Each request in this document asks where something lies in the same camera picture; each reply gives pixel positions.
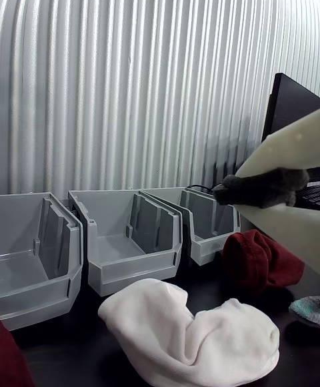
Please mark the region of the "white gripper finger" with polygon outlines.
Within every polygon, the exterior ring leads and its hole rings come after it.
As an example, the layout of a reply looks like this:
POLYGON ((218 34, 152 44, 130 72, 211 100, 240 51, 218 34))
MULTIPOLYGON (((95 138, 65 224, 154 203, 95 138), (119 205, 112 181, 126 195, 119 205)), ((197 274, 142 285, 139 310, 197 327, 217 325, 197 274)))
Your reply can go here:
POLYGON ((220 205, 234 206, 259 230, 319 272, 319 211, 289 206, 292 192, 265 186, 217 186, 213 195, 220 205))
POLYGON ((289 192, 303 187, 308 169, 319 167, 319 111, 267 136, 235 175, 221 184, 227 192, 289 192))

